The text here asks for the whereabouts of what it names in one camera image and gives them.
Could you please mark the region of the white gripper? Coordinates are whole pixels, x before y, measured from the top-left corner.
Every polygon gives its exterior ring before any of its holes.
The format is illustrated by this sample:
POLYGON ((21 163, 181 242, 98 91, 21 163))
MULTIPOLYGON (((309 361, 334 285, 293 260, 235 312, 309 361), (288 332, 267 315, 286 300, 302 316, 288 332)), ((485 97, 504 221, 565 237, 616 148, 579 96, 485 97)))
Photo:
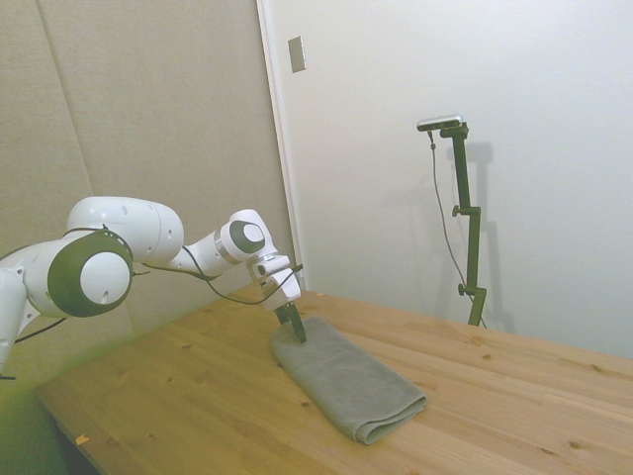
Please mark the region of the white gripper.
POLYGON ((266 311, 275 311, 281 325, 291 323, 299 343, 307 341, 302 318, 294 303, 301 296, 301 288, 293 270, 272 261, 260 262, 249 266, 254 282, 259 286, 262 306, 266 311))

